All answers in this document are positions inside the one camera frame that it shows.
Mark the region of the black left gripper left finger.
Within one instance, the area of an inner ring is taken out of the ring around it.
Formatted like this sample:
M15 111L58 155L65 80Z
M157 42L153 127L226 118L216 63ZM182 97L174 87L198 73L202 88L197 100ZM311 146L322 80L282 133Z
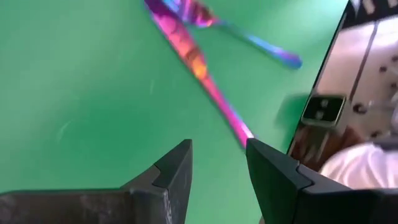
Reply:
M185 139L119 188L1 193L0 224L184 224L192 175Z

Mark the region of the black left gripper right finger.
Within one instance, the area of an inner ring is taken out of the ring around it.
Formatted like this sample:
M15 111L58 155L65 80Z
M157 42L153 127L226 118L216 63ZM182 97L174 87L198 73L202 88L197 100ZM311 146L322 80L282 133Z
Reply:
M246 158L265 224L398 224L398 188L353 190L254 138Z

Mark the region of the iridescent rainbow table knife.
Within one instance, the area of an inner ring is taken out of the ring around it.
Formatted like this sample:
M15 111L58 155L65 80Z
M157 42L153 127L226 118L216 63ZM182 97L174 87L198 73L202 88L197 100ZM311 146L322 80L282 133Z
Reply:
M218 88L208 71L203 52L182 19L163 0L144 0L144 3L157 28L221 111L241 147L246 148L247 139L254 136Z

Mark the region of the person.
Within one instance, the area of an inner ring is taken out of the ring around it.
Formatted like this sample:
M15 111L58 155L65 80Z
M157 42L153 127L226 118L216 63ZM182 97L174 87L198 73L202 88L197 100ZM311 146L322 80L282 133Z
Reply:
M398 137L366 140L348 126L331 134L319 160L305 159L304 149L317 129L300 127L295 134L291 156L308 168L351 189L398 188Z

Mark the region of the iridescent rainbow fork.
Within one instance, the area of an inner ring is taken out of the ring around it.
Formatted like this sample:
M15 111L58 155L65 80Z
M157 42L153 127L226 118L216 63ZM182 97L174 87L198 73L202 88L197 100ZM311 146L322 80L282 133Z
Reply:
M240 29L232 22L219 18L200 0L162 0L162 2L186 24L198 28L220 27L261 49L290 68L299 69L303 65L302 59L297 54L272 45Z

